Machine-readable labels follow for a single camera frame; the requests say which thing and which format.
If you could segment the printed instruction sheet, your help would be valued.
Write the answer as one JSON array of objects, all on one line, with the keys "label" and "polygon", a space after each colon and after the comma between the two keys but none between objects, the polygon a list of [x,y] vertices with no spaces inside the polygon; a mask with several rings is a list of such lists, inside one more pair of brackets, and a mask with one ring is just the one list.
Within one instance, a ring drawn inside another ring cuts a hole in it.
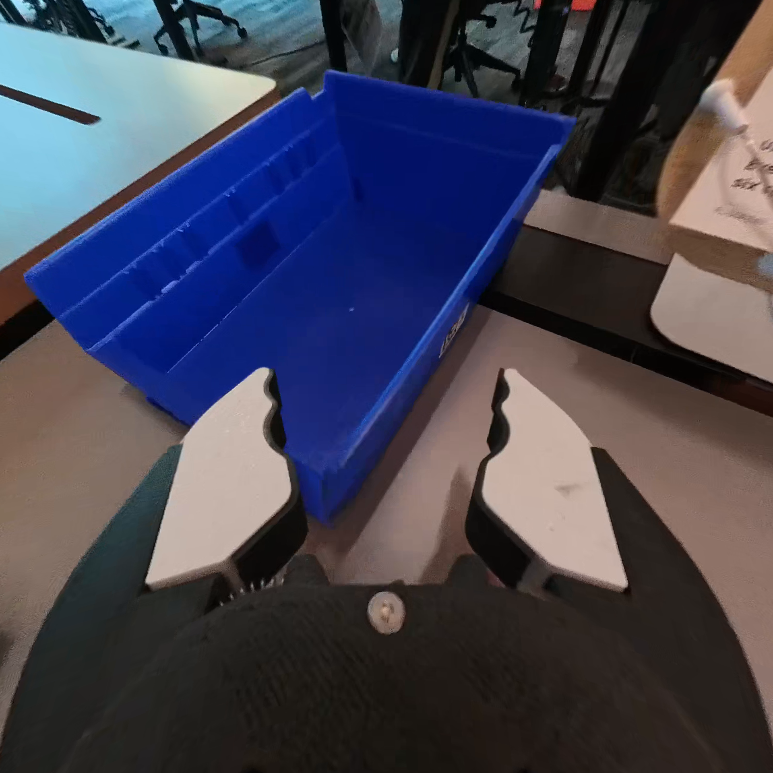
[{"label": "printed instruction sheet", "polygon": [[719,123],[719,149],[670,218],[674,227],[771,254],[771,119],[733,91],[700,103]]}]

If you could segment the white table with brown edge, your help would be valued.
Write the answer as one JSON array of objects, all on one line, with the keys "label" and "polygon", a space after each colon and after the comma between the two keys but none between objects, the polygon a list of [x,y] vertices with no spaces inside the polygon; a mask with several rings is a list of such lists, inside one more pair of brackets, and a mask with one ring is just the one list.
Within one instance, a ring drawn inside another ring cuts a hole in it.
[{"label": "white table with brown edge", "polygon": [[272,79],[2,23],[1,321],[24,274],[279,101]]}]

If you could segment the black office chair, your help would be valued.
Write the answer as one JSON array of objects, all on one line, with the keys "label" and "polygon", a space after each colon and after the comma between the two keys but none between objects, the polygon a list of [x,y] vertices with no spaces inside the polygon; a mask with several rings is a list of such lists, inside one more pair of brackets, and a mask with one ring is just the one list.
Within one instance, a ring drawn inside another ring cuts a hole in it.
[{"label": "black office chair", "polygon": [[478,11],[467,17],[461,11],[456,12],[451,22],[449,41],[441,50],[440,79],[434,88],[442,91],[445,75],[451,72],[454,83],[463,84],[470,97],[478,99],[481,97],[481,90],[476,80],[476,72],[486,70],[509,76],[510,91],[518,93],[523,85],[521,69],[472,42],[468,31],[470,24],[482,25],[483,29],[489,32],[496,28],[498,19],[486,11]]},{"label": "black office chair", "polygon": [[200,19],[209,19],[222,24],[225,28],[233,28],[241,40],[248,37],[246,28],[240,22],[219,7],[198,1],[153,1],[159,14],[161,27],[153,34],[152,39],[162,56],[169,57],[167,45],[161,41],[169,39],[170,45],[180,60],[211,63],[215,66],[227,64],[227,58],[211,59],[207,57],[201,44]]},{"label": "black office chair", "polygon": [[126,50],[136,50],[140,42],[116,32],[95,8],[82,1],[2,2],[2,16],[9,22],[44,33],[65,35]]}]

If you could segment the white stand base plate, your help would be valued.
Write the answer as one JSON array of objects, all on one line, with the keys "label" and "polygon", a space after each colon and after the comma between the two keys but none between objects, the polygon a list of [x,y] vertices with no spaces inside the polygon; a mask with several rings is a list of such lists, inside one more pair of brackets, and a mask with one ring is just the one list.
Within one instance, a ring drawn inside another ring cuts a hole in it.
[{"label": "white stand base plate", "polygon": [[650,309],[669,342],[757,380],[772,382],[771,295],[674,254]]}]

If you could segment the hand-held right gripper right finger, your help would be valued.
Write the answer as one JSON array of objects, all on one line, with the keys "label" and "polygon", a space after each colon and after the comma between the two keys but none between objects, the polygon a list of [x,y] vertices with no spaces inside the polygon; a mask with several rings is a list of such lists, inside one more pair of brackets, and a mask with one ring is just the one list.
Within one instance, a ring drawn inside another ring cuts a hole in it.
[{"label": "hand-held right gripper right finger", "polygon": [[513,368],[492,396],[488,454],[465,521],[473,552],[506,588],[556,577],[622,594],[629,580],[594,460],[575,421]]}]

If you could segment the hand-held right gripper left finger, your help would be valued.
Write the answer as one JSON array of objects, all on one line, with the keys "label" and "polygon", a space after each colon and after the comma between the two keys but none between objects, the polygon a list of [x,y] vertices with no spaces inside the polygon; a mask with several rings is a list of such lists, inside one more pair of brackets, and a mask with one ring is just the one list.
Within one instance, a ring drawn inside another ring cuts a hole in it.
[{"label": "hand-held right gripper left finger", "polygon": [[308,534],[285,442],[277,377],[266,367],[191,426],[145,578],[150,591],[213,578],[235,597],[273,584]]}]

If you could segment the blue plastic bin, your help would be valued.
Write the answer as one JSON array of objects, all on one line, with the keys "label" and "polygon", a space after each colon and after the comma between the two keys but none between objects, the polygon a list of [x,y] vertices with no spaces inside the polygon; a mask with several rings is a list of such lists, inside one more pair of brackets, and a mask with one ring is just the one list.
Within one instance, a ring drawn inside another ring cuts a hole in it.
[{"label": "blue plastic bin", "polygon": [[504,265],[575,122],[331,70],[25,282],[188,426],[272,369],[306,511],[329,523]]}]

